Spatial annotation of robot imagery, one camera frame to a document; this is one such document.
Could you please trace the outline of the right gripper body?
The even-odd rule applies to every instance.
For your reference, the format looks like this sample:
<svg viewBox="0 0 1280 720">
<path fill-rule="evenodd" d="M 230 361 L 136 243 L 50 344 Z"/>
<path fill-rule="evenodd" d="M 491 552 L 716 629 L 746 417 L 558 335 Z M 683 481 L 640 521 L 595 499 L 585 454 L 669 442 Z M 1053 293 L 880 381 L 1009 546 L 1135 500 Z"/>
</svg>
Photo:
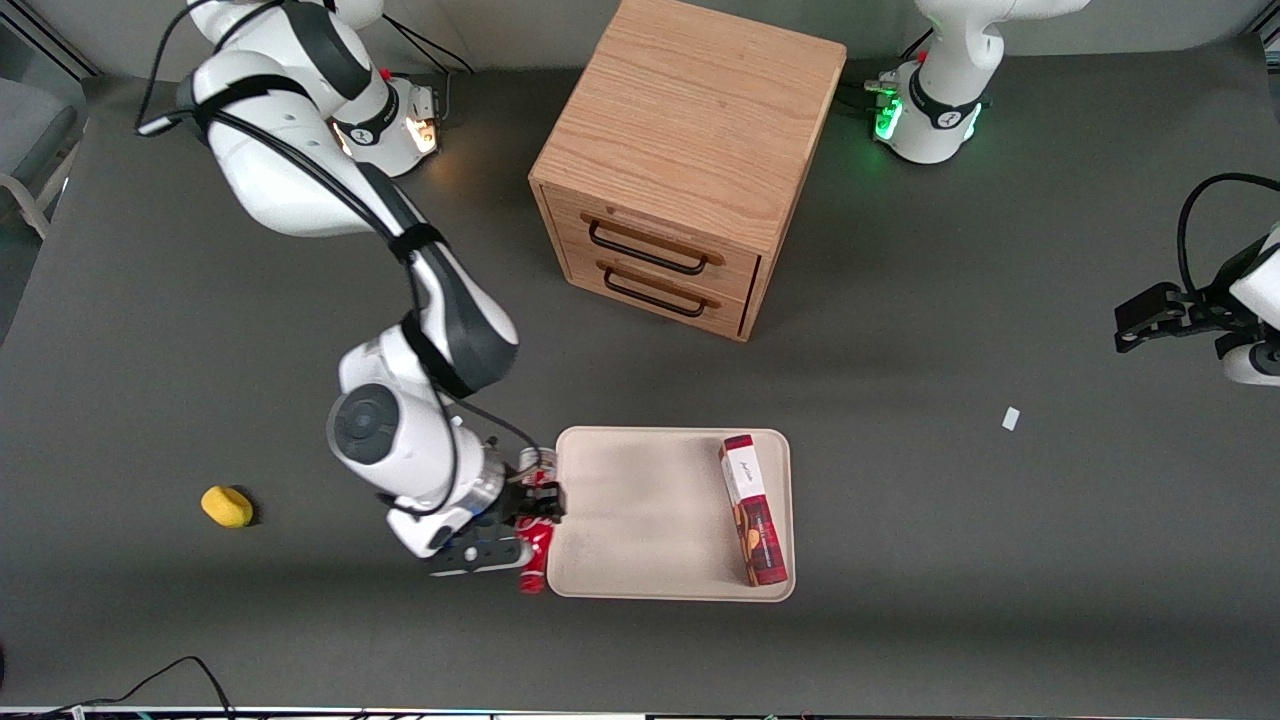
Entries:
<svg viewBox="0 0 1280 720">
<path fill-rule="evenodd" d="M 506 483 L 497 496 L 494 503 L 486 510 L 481 511 L 466 529 L 466 544 L 467 546 L 521 546 L 522 538 L 518 532 L 513 532 L 509 525 L 503 523 L 503 491 L 504 488 L 530 488 L 517 482 Z"/>
</svg>

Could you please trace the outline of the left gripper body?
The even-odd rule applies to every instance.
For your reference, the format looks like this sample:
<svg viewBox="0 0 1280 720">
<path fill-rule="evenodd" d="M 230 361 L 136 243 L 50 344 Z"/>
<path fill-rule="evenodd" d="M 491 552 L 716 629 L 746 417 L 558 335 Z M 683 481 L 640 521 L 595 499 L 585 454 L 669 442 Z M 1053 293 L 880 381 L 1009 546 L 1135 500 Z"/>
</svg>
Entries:
<svg viewBox="0 0 1280 720">
<path fill-rule="evenodd" d="M 1206 333 L 1240 333 L 1242 324 L 1222 307 L 1199 304 L 1197 293 L 1156 283 L 1114 309 L 1114 346 L 1128 354 L 1142 343 Z"/>
</svg>

